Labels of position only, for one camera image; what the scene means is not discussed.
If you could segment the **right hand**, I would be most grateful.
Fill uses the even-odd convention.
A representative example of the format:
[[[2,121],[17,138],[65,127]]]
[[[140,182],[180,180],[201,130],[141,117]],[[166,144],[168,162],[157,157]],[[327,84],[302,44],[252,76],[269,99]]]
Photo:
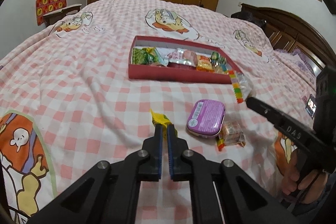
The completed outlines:
[[[317,170],[312,170],[310,174],[298,183],[300,173],[297,169],[297,149],[291,153],[288,168],[282,178],[281,191],[285,195],[290,195],[295,190],[306,190],[309,186],[306,196],[302,203],[312,203],[321,196],[329,178],[327,173],[318,173]]]

